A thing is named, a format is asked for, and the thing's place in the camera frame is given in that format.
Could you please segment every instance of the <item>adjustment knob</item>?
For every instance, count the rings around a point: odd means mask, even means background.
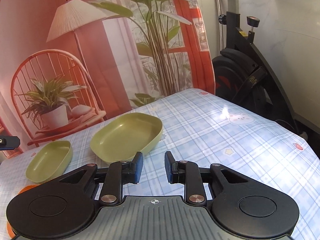
[[[249,26],[257,28],[259,26],[260,20],[253,16],[247,16],[247,23]]]
[[[221,14],[219,16],[219,23],[222,25],[226,25],[227,24],[227,16],[225,14]]]

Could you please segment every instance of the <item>white crosshair symbol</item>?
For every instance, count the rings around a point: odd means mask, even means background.
[[[149,202],[151,202],[152,204],[158,204],[159,202],[161,202],[161,201],[159,201],[159,200],[157,200],[157,199],[153,199],[153,200],[151,200],[151,201],[149,201]]]

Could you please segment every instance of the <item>silver screw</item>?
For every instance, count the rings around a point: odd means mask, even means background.
[[[198,194],[191,195],[191,196],[189,197],[189,200],[190,200],[191,202],[194,202],[194,203],[200,203],[200,202],[203,202],[203,201],[204,201],[204,196],[198,195]]]
[[[101,200],[105,203],[112,203],[117,200],[117,197],[114,195],[104,195],[101,197]]]

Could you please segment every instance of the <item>large green bowl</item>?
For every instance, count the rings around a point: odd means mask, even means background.
[[[30,162],[26,177],[35,183],[45,183],[63,174],[73,155],[69,141],[54,141],[44,146]]]
[[[160,141],[162,131],[162,122],[155,116],[124,114],[99,130],[90,147],[107,164],[132,161],[137,152],[148,154]]]

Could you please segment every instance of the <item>lampshade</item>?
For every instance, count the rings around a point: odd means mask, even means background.
[[[108,12],[108,14],[106,14],[84,1],[71,0],[57,8],[50,27],[47,42],[87,23],[100,19],[112,18],[115,15],[117,14],[113,12]]]

